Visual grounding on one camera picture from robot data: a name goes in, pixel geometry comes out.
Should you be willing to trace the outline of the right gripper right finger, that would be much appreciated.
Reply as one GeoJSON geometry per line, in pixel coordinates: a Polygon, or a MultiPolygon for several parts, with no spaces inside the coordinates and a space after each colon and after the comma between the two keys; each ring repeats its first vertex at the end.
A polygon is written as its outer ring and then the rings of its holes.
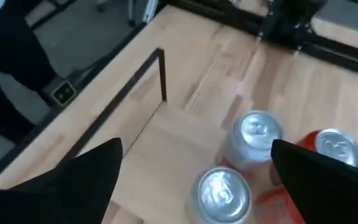
{"type": "Polygon", "coordinates": [[[271,157],[306,224],[358,224],[358,168],[280,139],[271,157]]]}

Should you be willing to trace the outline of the white can orange base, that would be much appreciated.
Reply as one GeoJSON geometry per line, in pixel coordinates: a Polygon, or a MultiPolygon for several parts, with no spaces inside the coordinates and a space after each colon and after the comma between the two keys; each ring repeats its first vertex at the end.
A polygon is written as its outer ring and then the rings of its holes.
{"type": "Polygon", "coordinates": [[[185,211],[190,224],[245,224],[251,208],[252,193],[243,176],[217,166],[197,176],[185,211]]]}

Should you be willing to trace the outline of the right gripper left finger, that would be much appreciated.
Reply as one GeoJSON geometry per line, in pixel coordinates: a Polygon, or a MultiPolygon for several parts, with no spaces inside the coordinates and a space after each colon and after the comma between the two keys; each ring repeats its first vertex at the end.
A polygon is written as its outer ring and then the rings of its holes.
{"type": "Polygon", "coordinates": [[[121,168],[112,138],[42,175],[0,189],[0,224],[101,224],[121,168]]]}

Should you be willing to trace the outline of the black metal shelf frame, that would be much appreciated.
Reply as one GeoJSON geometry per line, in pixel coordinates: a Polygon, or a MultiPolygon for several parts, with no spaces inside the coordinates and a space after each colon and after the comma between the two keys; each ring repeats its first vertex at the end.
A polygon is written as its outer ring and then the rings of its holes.
{"type": "Polygon", "coordinates": [[[301,135],[285,87],[294,57],[263,47],[221,50],[174,61],[157,49],[63,158],[111,138],[124,161],[112,202],[145,224],[189,224],[185,200],[196,176],[228,146],[237,118],[251,109],[278,117],[285,138],[301,135]]]}

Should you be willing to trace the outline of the orange Fanta soda can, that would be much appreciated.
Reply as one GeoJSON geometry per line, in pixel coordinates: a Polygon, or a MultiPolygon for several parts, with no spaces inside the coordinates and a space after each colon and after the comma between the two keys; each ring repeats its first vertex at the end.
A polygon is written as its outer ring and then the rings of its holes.
{"type": "Polygon", "coordinates": [[[344,131],[334,128],[312,131],[296,145],[358,168],[358,142],[344,131]]]}

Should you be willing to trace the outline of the silver metal bracket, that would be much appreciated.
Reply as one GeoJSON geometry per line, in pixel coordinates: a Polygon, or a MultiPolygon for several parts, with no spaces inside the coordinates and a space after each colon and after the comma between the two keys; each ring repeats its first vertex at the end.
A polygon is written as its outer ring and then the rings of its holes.
{"type": "Polygon", "coordinates": [[[142,22],[149,23],[155,15],[159,0],[147,0],[142,22]]]}

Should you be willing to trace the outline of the black table edge rail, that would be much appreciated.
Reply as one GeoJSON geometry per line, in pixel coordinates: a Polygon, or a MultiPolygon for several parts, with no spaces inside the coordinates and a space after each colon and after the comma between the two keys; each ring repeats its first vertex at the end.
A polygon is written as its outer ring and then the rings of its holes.
{"type": "MultiPolygon", "coordinates": [[[[310,56],[358,72],[358,47],[321,36],[307,26],[324,3],[325,0],[269,0],[268,13],[261,16],[236,7],[228,0],[162,0],[156,11],[160,12],[167,5],[172,5],[243,30],[267,42],[288,49],[298,49],[310,56]]],[[[110,53],[88,67],[87,76],[75,88],[76,95],[145,27],[144,22],[136,26],[110,53]]],[[[64,107],[53,106],[46,117],[0,159],[0,175],[74,99],[64,107]]]]}

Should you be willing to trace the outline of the white can red base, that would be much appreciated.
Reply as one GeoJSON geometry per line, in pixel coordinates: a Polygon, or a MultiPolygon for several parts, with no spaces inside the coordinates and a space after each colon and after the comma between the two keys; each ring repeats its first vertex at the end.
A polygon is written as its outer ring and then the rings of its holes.
{"type": "Polygon", "coordinates": [[[251,176],[271,160],[272,143],[282,138],[282,125],[274,115],[251,110],[233,124],[216,162],[251,176]]]}

